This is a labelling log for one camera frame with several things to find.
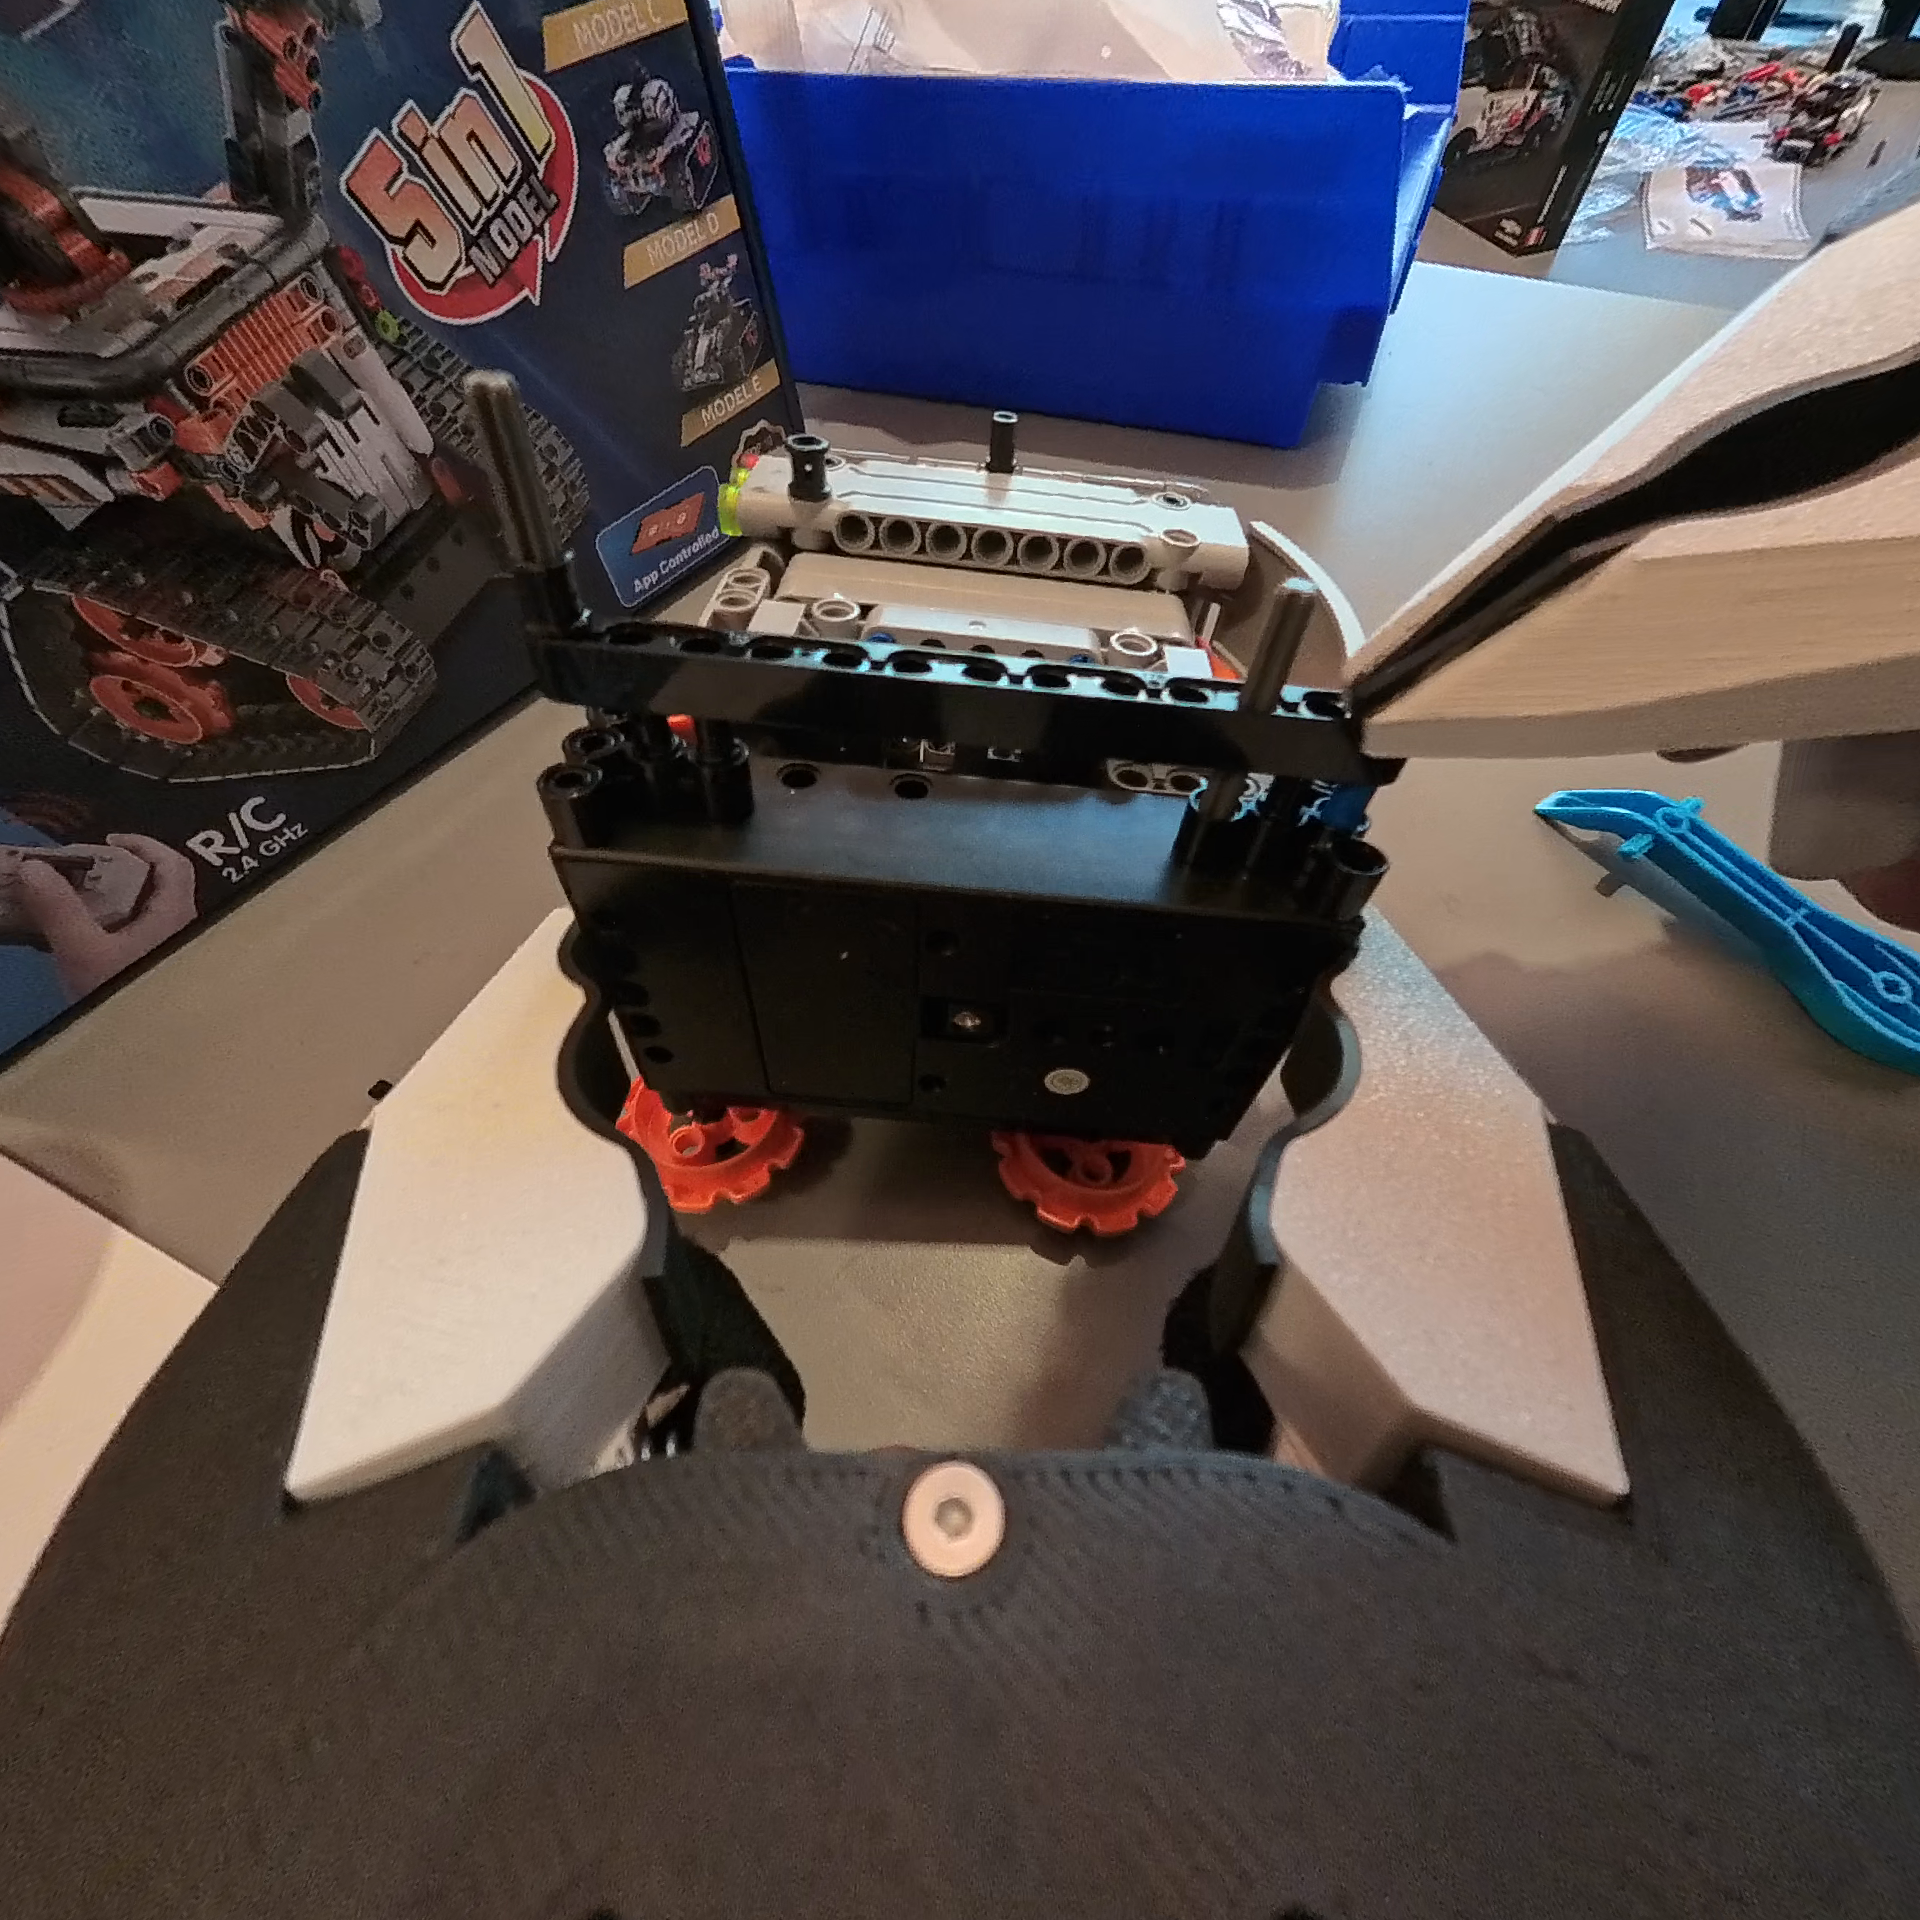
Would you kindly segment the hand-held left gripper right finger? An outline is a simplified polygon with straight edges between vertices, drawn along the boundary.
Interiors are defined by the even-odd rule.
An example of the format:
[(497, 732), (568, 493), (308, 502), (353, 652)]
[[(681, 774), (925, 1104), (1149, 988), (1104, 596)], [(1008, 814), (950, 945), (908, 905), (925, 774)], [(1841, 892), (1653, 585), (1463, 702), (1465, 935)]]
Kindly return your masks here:
[(1385, 1490), (1426, 1447), (1627, 1498), (1547, 1112), (1405, 938), (1332, 988), (1332, 1089), (1251, 1200), (1276, 1280), (1238, 1354), (1273, 1459)]

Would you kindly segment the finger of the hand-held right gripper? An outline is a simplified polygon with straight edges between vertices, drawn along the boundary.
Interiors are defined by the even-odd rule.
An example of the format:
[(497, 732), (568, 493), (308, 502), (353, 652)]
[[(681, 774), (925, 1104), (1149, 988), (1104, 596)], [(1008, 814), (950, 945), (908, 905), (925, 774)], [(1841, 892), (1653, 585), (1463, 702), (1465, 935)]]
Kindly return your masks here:
[(1400, 759), (1732, 750), (1918, 727), (1918, 450), (1760, 511), (1686, 517), (1405, 690)]
[(1385, 701), (1640, 534), (1918, 450), (1918, 195), (1870, 192), (1349, 660)]

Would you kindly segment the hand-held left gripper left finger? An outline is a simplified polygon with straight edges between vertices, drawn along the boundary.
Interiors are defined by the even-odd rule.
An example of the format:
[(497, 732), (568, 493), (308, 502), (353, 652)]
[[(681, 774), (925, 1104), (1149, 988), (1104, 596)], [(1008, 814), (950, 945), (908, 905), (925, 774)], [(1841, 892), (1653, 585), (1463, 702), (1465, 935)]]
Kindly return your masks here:
[(467, 1447), (576, 1486), (668, 1369), (642, 1284), (667, 1213), (560, 1089), (587, 1008), (568, 924), (549, 915), (370, 1114), (284, 1482), (298, 1503)]

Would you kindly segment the dark grey axle rod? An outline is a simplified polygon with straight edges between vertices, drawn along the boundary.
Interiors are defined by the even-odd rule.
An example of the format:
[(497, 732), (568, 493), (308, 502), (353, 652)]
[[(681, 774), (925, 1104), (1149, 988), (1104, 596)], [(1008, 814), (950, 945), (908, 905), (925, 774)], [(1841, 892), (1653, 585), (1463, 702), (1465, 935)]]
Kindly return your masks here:
[(589, 609), (543, 485), (539, 449), (518, 383), (501, 370), (469, 370), (464, 398), (490, 467), (522, 623), (533, 636), (576, 636), (589, 625)]
[[(1235, 712), (1265, 716), (1276, 708), (1294, 655), (1301, 652), (1301, 640), (1312, 628), (1314, 607), (1317, 589), (1312, 585), (1312, 580), (1294, 572), (1279, 583), (1265, 609), (1258, 646), (1235, 694)], [(1218, 772), (1200, 806), (1201, 833), (1211, 833), (1218, 824), (1235, 823), (1243, 794), (1245, 772)]]

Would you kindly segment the building block robot chassis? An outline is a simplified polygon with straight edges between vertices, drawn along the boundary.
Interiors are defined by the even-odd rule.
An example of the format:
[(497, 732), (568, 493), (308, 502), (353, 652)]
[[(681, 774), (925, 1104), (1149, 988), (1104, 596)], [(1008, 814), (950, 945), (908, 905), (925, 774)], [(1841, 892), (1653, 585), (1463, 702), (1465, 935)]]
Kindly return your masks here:
[[(973, 460), (787, 435), (718, 519), (744, 552), (695, 618), (587, 628), (1243, 685), (1284, 580), (1325, 609), (1273, 530), (1187, 478), (1035, 467), (1011, 410)], [(612, 1104), (667, 1203), (749, 1197), (806, 1118), (864, 1118), (991, 1133), (1066, 1231), (1160, 1213), (1301, 1050), (1385, 874), (1366, 829), (1400, 764), (1291, 668), (1276, 708), (1340, 701), (1370, 768), (1245, 772), (1211, 833), (1201, 796), (1238, 768), (579, 708), (543, 772), (565, 958), (633, 1064)]]

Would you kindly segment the long black holed beam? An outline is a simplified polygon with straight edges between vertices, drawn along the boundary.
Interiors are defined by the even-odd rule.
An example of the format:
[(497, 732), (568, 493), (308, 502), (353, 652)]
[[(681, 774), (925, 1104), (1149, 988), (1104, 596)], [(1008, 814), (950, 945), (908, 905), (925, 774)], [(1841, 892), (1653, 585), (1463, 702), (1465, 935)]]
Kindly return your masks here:
[(621, 623), (533, 631), (537, 685), (556, 702), (686, 712), (765, 732), (932, 739), (985, 750), (1084, 750), (1209, 768), (1361, 782), (1370, 757), (1340, 701), (1238, 708), (1238, 685), (1130, 668), (800, 645)]

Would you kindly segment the light blue plastic tool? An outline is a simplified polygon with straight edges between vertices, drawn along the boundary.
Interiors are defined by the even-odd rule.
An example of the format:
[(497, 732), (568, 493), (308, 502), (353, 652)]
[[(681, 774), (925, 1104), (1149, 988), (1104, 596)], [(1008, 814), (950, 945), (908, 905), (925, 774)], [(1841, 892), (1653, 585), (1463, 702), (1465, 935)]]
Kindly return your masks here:
[(1728, 924), (1843, 1050), (1918, 1074), (1918, 953), (1815, 904), (1717, 831), (1696, 796), (1642, 787), (1553, 791), (1541, 823), (1604, 833), (1633, 879), (1662, 874)]

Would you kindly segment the instruction booklet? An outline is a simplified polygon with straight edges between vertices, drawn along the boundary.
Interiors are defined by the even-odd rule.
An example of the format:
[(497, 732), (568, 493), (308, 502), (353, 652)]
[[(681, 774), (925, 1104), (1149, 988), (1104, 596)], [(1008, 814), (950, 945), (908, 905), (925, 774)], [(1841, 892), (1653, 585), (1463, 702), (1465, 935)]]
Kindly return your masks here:
[(1642, 179), (1642, 246), (1712, 258), (1802, 258), (1802, 169), (1769, 157), (1681, 161)]

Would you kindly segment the neighbouring grey desk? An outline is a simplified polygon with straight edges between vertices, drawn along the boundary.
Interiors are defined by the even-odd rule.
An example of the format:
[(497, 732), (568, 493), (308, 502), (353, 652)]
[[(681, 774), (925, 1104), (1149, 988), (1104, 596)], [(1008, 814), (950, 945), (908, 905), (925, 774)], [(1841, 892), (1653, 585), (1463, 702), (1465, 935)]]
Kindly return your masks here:
[[(1477, 229), (1430, 215), (1415, 254), (1430, 265), (1488, 274), (1547, 277), (1553, 284), (1627, 294), (1706, 309), (1740, 309), (1791, 271), (1788, 258), (1732, 258), (1650, 250), (1642, 241), (1642, 182), (1653, 161), (1706, 157), (1732, 144), (1732, 126), (1675, 127), (1650, 108), (1626, 108), (1596, 182), (1556, 251), (1506, 254)], [(1918, 161), (1918, 88), (1884, 89), (1862, 144), (1802, 182), (1802, 222), (1821, 238), (1843, 213)]]

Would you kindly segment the pile of toy block parts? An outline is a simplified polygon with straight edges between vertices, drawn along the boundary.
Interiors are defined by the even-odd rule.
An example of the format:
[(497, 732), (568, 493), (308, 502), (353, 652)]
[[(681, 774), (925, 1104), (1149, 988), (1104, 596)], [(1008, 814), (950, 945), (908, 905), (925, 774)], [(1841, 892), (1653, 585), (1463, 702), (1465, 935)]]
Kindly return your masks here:
[(1632, 104), (1678, 126), (1749, 126), (1777, 161), (1826, 166), (1850, 152), (1881, 106), (1873, 73), (1841, 40), (1773, 47), (1736, 36), (1672, 36)]

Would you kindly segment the black carton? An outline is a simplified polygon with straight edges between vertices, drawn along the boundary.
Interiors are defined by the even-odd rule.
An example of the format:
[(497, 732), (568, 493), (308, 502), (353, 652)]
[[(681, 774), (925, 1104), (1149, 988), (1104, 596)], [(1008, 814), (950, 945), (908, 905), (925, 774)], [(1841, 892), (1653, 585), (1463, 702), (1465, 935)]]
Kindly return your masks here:
[(1669, 3), (1471, 3), (1435, 213), (1506, 254), (1556, 251)]

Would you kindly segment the clear plastic bag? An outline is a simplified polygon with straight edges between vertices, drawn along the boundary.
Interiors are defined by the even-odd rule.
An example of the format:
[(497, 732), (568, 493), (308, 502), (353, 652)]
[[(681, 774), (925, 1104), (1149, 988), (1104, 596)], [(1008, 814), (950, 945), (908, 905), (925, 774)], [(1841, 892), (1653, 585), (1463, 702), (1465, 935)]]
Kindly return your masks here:
[(1262, 84), (1340, 84), (1342, 3), (1215, 3), (1245, 75)]

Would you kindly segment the blue plastic bin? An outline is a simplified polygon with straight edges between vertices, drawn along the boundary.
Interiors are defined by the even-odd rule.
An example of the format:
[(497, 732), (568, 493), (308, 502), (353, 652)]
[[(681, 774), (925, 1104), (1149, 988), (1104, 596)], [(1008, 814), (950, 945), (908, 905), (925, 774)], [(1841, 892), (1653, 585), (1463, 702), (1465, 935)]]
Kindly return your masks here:
[(1453, 127), (1465, 3), (1345, 3), (1340, 84), (728, 63), (796, 380), (1294, 449), (1361, 385)]

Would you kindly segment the white paper sheets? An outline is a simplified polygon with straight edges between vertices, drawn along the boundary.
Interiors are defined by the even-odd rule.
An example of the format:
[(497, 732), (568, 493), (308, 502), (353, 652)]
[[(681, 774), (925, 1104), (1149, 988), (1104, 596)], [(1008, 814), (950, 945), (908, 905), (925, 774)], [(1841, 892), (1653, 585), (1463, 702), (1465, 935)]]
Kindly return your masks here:
[(1215, 3), (795, 3), (792, 15), (796, 57), (765, 67), (847, 79), (1249, 79)]

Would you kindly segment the blue robot kit box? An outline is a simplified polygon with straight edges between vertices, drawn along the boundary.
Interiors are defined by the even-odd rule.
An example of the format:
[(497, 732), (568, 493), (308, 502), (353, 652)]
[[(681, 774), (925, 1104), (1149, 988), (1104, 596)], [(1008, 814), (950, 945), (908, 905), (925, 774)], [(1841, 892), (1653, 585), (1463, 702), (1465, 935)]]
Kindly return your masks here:
[(5, 1055), (530, 690), (803, 425), (713, 3), (5, 3)]

